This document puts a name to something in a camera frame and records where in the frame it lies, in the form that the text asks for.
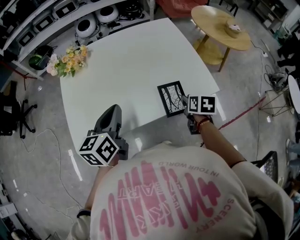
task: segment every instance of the gray floor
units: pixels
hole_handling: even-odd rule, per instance
[[[252,13],[243,10],[242,6],[236,19],[248,31],[255,45],[264,48],[262,39],[274,57],[278,58],[277,42]],[[190,19],[174,19],[173,22],[190,43],[203,37]],[[261,50],[254,47],[246,52],[231,51],[221,73],[218,72],[218,66],[208,66],[220,88],[220,92],[217,93],[220,105],[218,114],[214,117],[218,127],[257,103],[260,86],[262,97],[264,91],[270,88],[263,79],[261,81],[261,75],[262,71],[265,72],[264,65],[268,64],[273,68],[273,62],[271,58],[262,58],[261,62],[261,55]],[[19,82],[17,96],[20,100],[27,97],[30,104],[38,104],[38,109],[33,110],[29,117],[29,123],[35,126],[37,132],[27,133],[24,140],[28,151],[34,148],[39,133],[45,129],[52,129],[59,141],[61,163],[58,143],[50,131],[37,138],[35,150],[31,153],[27,153],[18,133],[15,133],[12,137],[0,137],[1,178],[23,220],[42,239],[54,232],[64,239],[75,220],[78,208],[77,203],[66,193],[59,173],[61,171],[61,180],[68,192],[84,205],[97,168],[84,163],[75,153],[64,112],[59,79],[46,75],[43,82],[28,80],[26,92],[17,76],[12,75],[11,79]],[[295,123],[295,116],[290,112],[272,118],[264,112],[259,112],[258,115],[256,107],[223,128],[221,132],[247,160],[255,161],[259,128],[257,159],[261,159],[270,150],[277,151],[279,175],[284,176],[285,140],[293,139]],[[130,156],[163,140],[170,140],[179,146],[200,145],[202,142],[201,137],[189,134],[187,119],[183,115],[158,119],[125,134],[124,137],[130,145]],[[69,149],[75,154],[83,181],[79,181],[74,171],[68,155]]]

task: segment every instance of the red armchair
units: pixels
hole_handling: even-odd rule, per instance
[[[190,17],[194,7],[205,5],[209,0],[156,0],[170,18]]]

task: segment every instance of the tabletop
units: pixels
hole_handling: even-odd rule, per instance
[[[197,6],[192,9],[192,18],[205,34],[219,43],[238,51],[250,48],[251,42],[247,32],[240,33],[238,38],[232,38],[225,32],[226,21],[233,18],[228,13],[211,6]]]
[[[159,85],[180,81],[186,95],[219,91],[199,55],[168,18],[118,31],[88,49],[87,67],[74,78],[60,78],[76,149],[113,104],[122,109],[121,134],[165,116]]]
[[[288,77],[289,89],[291,93],[292,103],[297,113],[300,113],[300,89],[297,81],[292,75]]]

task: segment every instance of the round wooden table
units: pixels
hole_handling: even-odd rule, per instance
[[[248,33],[244,31],[239,34],[238,38],[233,38],[225,32],[226,21],[233,19],[228,13],[215,7],[197,6],[192,9],[192,18],[206,34],[203,39],[197,40],[193,47],[205,63],[212,65],[221,63],[219,72],[222,70],[231,48],[238,51],[249,49],[251,42]],[[224,56],[215,43],[207,41],[209,38],[213,38],[227,47]]]

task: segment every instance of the person's right hand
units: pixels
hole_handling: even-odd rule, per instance
[[[201,122],[203,119],[207,118],[205,115],[193,114],[196,122]]]

